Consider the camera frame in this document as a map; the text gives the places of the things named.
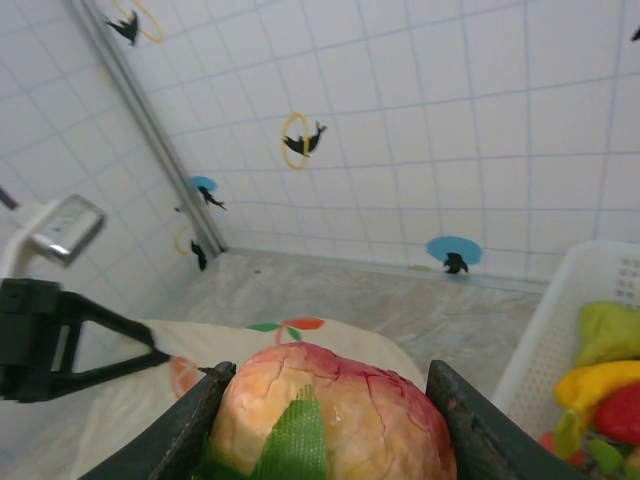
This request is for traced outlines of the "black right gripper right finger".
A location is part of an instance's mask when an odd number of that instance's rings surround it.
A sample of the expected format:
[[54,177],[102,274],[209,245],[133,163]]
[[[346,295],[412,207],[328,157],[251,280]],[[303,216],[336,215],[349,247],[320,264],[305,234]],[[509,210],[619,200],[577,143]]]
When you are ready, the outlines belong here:
[[447,423],[460,479],[586,477],[544,449],[442,360],[430,363],[427,396]]

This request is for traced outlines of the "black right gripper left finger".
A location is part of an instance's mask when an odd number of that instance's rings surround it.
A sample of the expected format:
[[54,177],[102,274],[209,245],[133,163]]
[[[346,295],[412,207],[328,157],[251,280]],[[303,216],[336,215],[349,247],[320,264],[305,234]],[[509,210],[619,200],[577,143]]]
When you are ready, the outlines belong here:
[[236,373],[232,362],[201,370],[204,377],[163,415],[83,477],[89,480],[189,479]]

